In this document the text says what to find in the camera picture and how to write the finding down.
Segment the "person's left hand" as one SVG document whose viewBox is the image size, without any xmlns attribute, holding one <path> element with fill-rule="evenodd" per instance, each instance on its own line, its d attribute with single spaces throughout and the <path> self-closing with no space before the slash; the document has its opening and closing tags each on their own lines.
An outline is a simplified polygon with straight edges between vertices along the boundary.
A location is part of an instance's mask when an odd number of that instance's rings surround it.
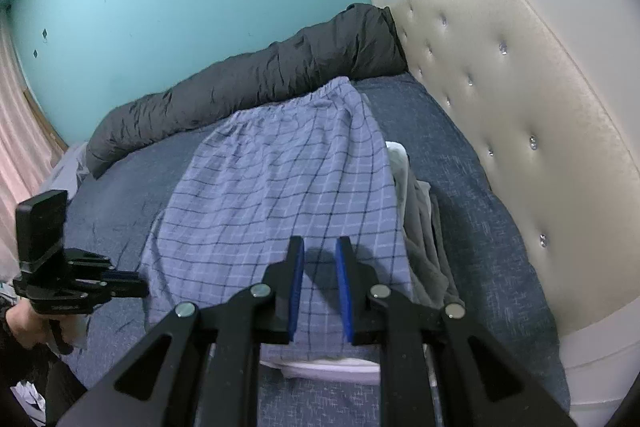
<svg viewBox="0 0 640 427">
<path fill-rule="evenodd" d="M 61 327 L 62 339 L 77 346 L 86 335 L 86 322 L 81 315 L 38 314 L 26 299 L 17 301 L 6 310 L 6 324 L 16 341 L 25 349 L 53 338 L 52 323 Z"/>
</svg>

